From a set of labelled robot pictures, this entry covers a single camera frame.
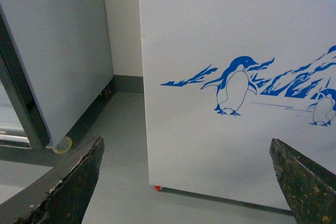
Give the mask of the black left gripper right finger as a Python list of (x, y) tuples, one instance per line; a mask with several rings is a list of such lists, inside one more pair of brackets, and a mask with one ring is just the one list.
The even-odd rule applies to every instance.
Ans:
[(296, 223), (335, 223), (335, 174), (276, 138), (269, 153)]

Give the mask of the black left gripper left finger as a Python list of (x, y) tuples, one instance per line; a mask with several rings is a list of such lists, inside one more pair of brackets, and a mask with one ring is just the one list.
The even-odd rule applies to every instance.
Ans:
[(1, 203), (1, 223), (82, 223), (95, 190), (104, 141), (96, 136)]

